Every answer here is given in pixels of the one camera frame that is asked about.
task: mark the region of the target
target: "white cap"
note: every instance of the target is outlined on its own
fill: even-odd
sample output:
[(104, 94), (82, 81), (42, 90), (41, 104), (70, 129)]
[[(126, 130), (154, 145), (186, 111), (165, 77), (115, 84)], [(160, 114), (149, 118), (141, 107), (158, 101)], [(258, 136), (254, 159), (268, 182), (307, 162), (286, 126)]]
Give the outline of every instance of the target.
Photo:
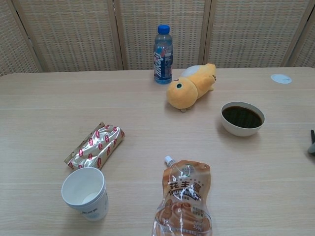
[(165, 162), (166, 162), (167, 166), (171, 166), (172, 164), (175, 163), (175, 160), (172, 157), (170, 157), (170, 156), (166, 156), (165, 157)]

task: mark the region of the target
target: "water bottle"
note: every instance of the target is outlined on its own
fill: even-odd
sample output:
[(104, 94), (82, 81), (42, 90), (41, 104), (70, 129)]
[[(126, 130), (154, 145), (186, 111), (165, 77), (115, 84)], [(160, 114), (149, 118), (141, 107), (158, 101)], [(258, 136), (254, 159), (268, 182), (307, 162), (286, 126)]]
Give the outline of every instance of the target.
[(168, 84), (172, 81), (173, 39), (169, 35), (169, 30), (168, 25), (159, 25), (154, 43), (154, 80), (159, 84)]

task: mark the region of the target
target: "blue bottle cap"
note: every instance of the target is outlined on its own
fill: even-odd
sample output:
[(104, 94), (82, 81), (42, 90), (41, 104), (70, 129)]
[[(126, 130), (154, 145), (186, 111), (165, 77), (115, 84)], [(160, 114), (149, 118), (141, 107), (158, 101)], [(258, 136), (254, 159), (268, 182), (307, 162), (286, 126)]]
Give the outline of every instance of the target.
[(159, 25), (157, 28), (157, 31), (160, 34), (168, 34), (169, 33), (169, 25)]

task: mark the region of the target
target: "red and silver wrapper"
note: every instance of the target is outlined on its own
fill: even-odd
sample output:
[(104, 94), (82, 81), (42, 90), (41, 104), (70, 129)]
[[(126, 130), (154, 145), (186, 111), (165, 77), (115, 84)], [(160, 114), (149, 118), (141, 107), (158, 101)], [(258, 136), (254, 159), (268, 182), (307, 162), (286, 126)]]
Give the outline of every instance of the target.
[(73, 170), (83, 167), (101, 169), (124, 137), (121, 128), (101, 122), (64, 162)]

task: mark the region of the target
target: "cup rim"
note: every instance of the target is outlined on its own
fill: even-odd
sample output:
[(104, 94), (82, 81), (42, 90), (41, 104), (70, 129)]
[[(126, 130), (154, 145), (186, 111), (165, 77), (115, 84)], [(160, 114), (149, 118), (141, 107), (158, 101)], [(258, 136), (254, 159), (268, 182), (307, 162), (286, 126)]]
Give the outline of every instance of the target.
[[(64, 187), (64, 184), (66, 183), (66, 181), (68, 180), (68, 178), (71, 177), (71, 175), (73, 175), (74, 173), (78, 172), (78, 171), (83, 171), (84, 169), (94, 169), (96, 170), (97, 172), (101, 173), (101, 176), (102, 176), (102, 187), (101, 189), (99, 190), (99, 192), (97, 193), (97, 195), (93, 198), (93, 200), (91, 200), (90, 202), (87, 202), (87, 203), (84, 203), (84, 204), (72, 204), (72, 203), (69, 203), (63, 196), (63, 187)], [(83, 167), (83, 168), (80, 168), (74, 172), (72, 172), (71, 174), (69, 174), (67, 176), (67, 178), (65, 178), (65, 180), (63, 181), (63, 185), (61, 187), (61, 195), (62, 195), (62, 198), (63, 200), (65, 201), (65, 203), (67, 203), (69, 206), (72, 206), (72, 207), (75, 207), (75, 208), (82, 208), (82, 207), (86, 207), (94, 202), (96, 202), (97, 199), (99, 199), (99, 197), (106, 192), (106, 180), (105, 180), (105, 176), (103, 174), (102, 171), (100, 171), (98, 168), (95, 168), (95, 167)]]
[[(248, 105), (249, 107), (253, 107), (253, 108), (257, 109), (257, 110), (260, 112), (260, 114), (257, 113), (256, 111), (253, 111), (253, 110), (250, 109), (250, 108), (244, 107), (244, 108), (250, 109), (252, 112), (256, 113), (256, 114), (261, 118), (261, 120), (262, 120), (261, 125), (255, 127), (255, 128), (243, 128), (243, 127), (239, 127), (239, 126), (234, 125), (234, 124), (232, 124), (231, 122), (229, 122), (227, 119), (225, 119), (225, 117), (223, 116), (222, 112), (223, 112), (223, 108), (224, 108), (224, 107), (225, 107), (225, 109), (228, 108), (228, 107), (232, 107), (232, 104), (233, 104), (234, 106), (239, 105), (239, 106), (241, 106), (241, 107), (243, 107), (242, 104), (246, 104), (246, 105)], [(228, 102), (228, 103), (224, 104), (224, 105), (221, 107), (221, 117), (222, 117), (227, 123), (229, 123), (230, 125), (232, 125), (233, 127), (236, 127), (236, 128), (239, 128), (239, 129), (244, 129), (244, 130), (256, 130), (256, 129), (260, 129), (260, 128), (263, 126), (263, 124), (265, 123), (265, 114), (264, 114), (258, 107), (256, 107), (255, 105), (253, 105), (253, 104), (251, 104), (251, 103), (240, 102), (240, 101)]]

